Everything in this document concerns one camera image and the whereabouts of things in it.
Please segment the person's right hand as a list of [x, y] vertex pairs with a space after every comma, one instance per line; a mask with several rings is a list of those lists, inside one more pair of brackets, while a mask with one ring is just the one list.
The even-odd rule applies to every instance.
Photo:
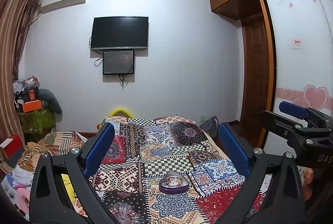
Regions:
[[307, 201], [312, 196], [312, 182], [314, 179], [314, 171], [311, 168], [306, 168], [303, 174], [303, 196], [304, 200]]

